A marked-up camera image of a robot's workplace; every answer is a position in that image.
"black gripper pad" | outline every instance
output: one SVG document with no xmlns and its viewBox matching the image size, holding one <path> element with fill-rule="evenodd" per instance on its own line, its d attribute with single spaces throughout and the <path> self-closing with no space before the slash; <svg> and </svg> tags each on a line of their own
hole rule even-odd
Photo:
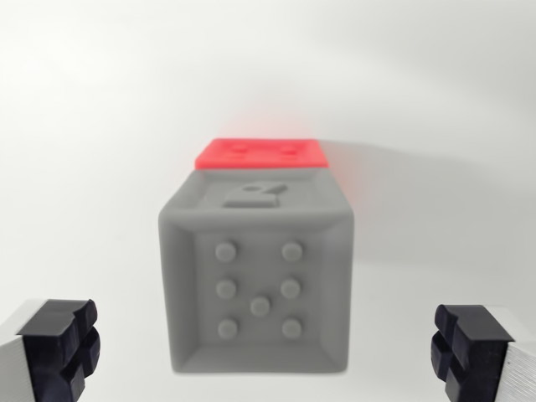
<svg viewBox="0 0 536 402">
<path fill-rule="evenodd" d="M 96 319 L 92 300 L 48 300 L 20 330 L 36 402 L 78 400 L 99 360 Z"/>
<path fill-rule="evenodd" d="M 484 306 L 437 307 L 431 357 L 451 402 L 493 402 L 513 339 Z"/>
</svg>

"red lid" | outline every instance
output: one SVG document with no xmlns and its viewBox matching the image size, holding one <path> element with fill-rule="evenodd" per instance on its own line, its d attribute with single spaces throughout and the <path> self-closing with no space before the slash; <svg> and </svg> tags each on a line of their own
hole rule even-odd
<svg viewBox="0 0 536 402">
<path fill-rule="evenodd" d="M 196 169 L 327 168 L 317 140 L 216 138 L 195 160 Z"/>
</svg>

